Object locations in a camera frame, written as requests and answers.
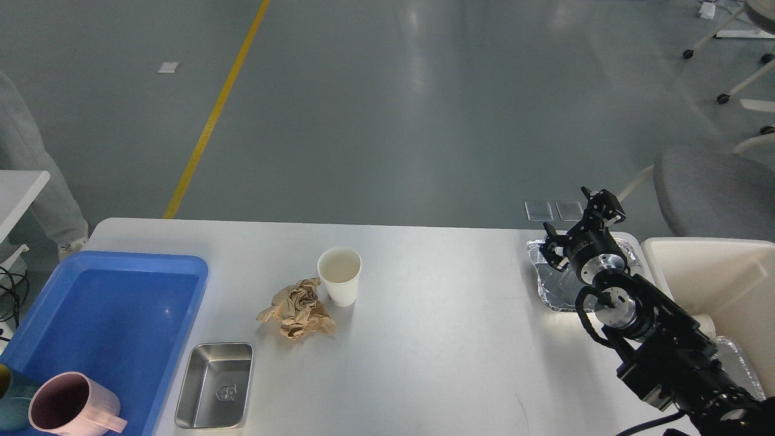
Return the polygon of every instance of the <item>crumpled brown paper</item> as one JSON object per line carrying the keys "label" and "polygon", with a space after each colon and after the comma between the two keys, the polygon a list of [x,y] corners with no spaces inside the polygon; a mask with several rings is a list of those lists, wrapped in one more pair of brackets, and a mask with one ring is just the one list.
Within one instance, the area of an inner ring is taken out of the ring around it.
{"label": "crumpled brown paper", "polygon": [[256,319],[265,323],[274,316],[281,323],[280,332],[292,341],[309,331],[335,334],[336,322],[315,293],[318,286],[320,279],[314,277],[284,287],[272,298],[272,305],[262,310]]}

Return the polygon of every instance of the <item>yellow floor line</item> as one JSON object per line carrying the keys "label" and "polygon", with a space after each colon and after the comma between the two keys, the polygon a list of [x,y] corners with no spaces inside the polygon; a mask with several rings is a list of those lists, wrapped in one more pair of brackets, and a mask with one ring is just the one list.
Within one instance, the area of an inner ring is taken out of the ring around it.
{"label": "yellow floor line", "polygon": [[172,194],[172,198],[170,199],[169,204],[167,204],[167,210],[164,212],[163,218],[175,218],[177,208],[181,205],[181,200],[183,200],[186,189],[188,189],[188,184],[191,182],[191,177],[194,175],[194,171],[196,171],[196,167],[199,164],[199,159],[202,158],[202,153],[205,152],[205,147],[207,147],[207,142],[210,140],[212,130],[215,128],[215,124],[218,122],[218,118],[221,116],[223,106],[226,104],[226,99],[229,97],[229,93],[232,91],[234,81],[237,79],[237,75],[239,74],[239,69],[242,68],[242,64],[245,61],[245,56],[247,56],[247,51],[250,49],[250,44],[253,42],[253,37],[256,36],[258,26],[261,24],[261,20],[264,18],[264,13],[267,11],[269,1],[270,0],[263,0],[261,7],[258,8],[256,18],[253,19],[253,24],[250,25],[250,30],[248,30],[247,36],[245,36],[245,40],[243,41],[243,45],[237,54],[237,58],[234,60],[234,65],[232,65],[232,70],[229,72],[229,77],[226,78],[226,83],[223,84],[221,93],[218,95],[218,99],[215,100],[215,106],[212,107],[210,117],[207,119],[205,128],[202,129],[201,135],[199,135],[199,140],[196,143],[196,147],[194,147],[194,152],[191,153],[191,157],[188,159],[188,164],[186,164],[186,168],[183,170],[181,180],[177,183],[177,188],[175,188],[175,192]]}

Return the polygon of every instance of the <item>white desk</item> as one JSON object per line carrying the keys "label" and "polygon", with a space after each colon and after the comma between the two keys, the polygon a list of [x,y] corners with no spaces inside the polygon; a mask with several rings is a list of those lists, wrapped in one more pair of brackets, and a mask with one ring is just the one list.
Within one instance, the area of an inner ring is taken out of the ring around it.
{"label": "white desk", "polygon": [[[595,344],[575,314],[541,304],[525,242],[542,236],[110,219],[88,249],[194,254],[210,267],[158,435],[613,435],[664,416],[616,378],[617,356]],[[617,236],[639,251],[631,236]],[[335,337],[294,343],[276,324],[255,321],[277,291],[315,276],[318,256],[335,245],[363,258],[354,305],[336,307],[321,291],[339,325]],[[220,341],[253,346],[245,427],[177,428],[188,355],[196,344]],[[697,434],[686,418],[673,427]]]}
{"label": "white desk", "polygon": [[0,241],[19,222],[50,177],[48,171],[0,170]]}

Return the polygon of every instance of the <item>white pants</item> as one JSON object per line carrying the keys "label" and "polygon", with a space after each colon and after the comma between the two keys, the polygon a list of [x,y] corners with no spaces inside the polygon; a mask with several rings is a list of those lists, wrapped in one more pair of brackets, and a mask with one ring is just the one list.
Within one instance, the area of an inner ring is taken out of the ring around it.
{"label": "white pants", "polygon": [[48,171],[51,179],[30,207],[58,245],[88,235],[88,225],[59,167],[43,148],[32,114],[11,79],[0,72],[0,169]]}

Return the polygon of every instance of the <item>white bin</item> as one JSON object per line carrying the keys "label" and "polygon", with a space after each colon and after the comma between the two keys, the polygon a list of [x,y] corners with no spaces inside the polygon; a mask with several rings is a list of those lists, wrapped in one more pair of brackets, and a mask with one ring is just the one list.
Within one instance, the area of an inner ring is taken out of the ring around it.
{"label": "white bin", "polygon": [[642,244],[654,283],[690,315],[740,345],[767,396],[775,395],[775,244],[657,237]]}

